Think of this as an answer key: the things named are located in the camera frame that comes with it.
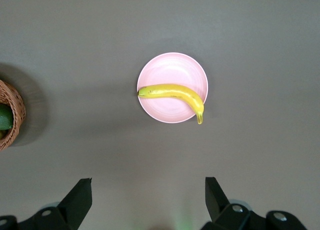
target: gray background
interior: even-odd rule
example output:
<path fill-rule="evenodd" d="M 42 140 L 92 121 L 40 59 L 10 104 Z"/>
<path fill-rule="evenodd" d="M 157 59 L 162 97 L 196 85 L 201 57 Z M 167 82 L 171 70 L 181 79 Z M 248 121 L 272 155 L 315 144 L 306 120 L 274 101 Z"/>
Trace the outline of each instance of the gray background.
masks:
<path fill-rule="evenodd" d="M 161 123 L 136 84 L 153 57 L 204 68 L 204 123 Z M 0 152 L 20 221 L 92 177 L 80 229 L 198 230 L 205 177 L 259 215 L 320 225 L 320 0 L 0 0 L 0 76 L 27 119 Z"/>

